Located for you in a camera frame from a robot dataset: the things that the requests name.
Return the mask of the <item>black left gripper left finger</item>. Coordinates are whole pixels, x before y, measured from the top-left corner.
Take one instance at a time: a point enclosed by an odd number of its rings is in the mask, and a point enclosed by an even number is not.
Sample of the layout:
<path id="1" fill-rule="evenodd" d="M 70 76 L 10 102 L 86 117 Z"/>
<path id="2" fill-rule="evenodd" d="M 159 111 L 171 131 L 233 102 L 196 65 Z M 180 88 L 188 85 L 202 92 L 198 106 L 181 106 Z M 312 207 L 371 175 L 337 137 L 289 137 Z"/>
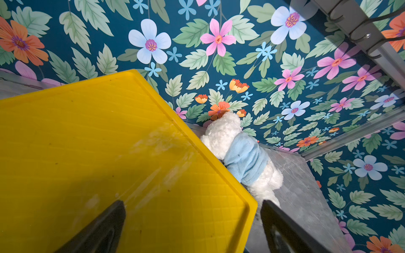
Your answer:
<path id="1" fill-rule="evenodd" d="M 56 252 L 115 253 L 125 218 L 124 203 L 117 200 Z"/>

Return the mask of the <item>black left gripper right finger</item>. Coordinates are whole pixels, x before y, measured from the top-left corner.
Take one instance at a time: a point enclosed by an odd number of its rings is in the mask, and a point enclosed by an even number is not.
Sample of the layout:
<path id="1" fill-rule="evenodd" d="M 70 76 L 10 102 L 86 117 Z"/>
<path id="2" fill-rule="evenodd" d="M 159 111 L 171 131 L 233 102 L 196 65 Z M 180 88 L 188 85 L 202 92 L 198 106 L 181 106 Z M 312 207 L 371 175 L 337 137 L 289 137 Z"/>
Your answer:
<path id="1" fill-rule="evenodd" d="M 270 252 L 329 252 L 272 201 L 263 201 L 260 215 Z"/>

